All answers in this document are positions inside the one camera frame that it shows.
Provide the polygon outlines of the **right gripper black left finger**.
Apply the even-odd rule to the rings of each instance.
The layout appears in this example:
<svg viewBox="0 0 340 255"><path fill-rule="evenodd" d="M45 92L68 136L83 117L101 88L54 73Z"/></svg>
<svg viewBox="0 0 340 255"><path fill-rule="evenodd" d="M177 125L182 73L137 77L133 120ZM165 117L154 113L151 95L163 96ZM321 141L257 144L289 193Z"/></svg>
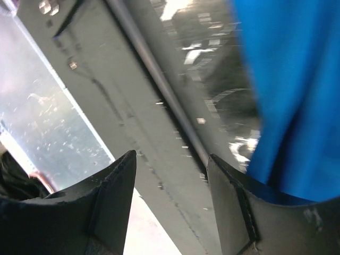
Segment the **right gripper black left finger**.
<svg viewBox="0 0 340 255"><path fill-rule="evenodd" d="M134 150L48 194L1 156L1 254L122 254L137 170Z"/></svg>

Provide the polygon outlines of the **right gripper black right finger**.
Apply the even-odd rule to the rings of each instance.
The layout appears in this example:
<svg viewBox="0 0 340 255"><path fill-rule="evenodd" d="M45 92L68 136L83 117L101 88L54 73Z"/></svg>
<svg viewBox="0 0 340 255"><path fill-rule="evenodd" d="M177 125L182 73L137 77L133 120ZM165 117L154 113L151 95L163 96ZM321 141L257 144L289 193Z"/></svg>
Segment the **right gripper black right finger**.
<svg viewBox="0 0 340 255"><path fill-rule="evenodd" d="M276 191L214 154L207 174L223 254L339 254L339 198Z"/></svg>

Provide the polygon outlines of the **blue cloth napkin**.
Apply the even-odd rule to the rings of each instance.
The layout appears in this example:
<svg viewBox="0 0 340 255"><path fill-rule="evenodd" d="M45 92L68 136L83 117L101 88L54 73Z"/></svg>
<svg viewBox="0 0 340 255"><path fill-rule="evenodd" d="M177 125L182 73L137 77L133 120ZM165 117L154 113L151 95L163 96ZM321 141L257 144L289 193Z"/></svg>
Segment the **blue cloth napkin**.
<svg viewBox="0 0 340 255"><path fill-rule="evenodd" d="M235 1L261 117L247 173L321 202L339 196L339 1Z"/></svg>

